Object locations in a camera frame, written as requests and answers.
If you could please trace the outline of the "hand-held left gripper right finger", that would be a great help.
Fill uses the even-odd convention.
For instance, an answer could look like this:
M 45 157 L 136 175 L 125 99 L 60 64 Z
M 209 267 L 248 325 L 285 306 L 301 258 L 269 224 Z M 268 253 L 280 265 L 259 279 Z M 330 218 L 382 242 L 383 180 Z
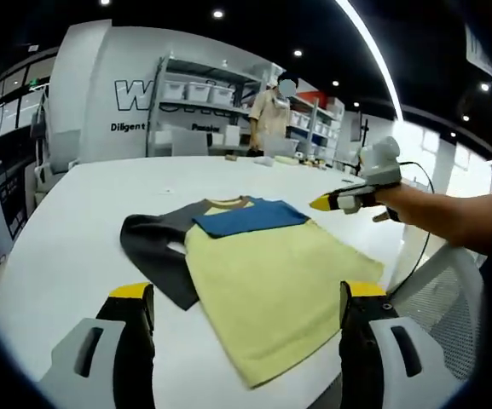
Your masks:
M 441 408 L 457 391 L 441 346 L 374 283 L 340 283 L 342 408 Z

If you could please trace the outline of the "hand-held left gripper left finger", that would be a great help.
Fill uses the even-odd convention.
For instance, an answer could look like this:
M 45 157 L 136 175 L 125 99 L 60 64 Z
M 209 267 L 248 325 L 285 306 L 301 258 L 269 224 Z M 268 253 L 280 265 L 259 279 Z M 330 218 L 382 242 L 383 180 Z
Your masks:
M 113 290 L 51 352 L 38 382 L 56 408 L 154 408 L 153 285 Z

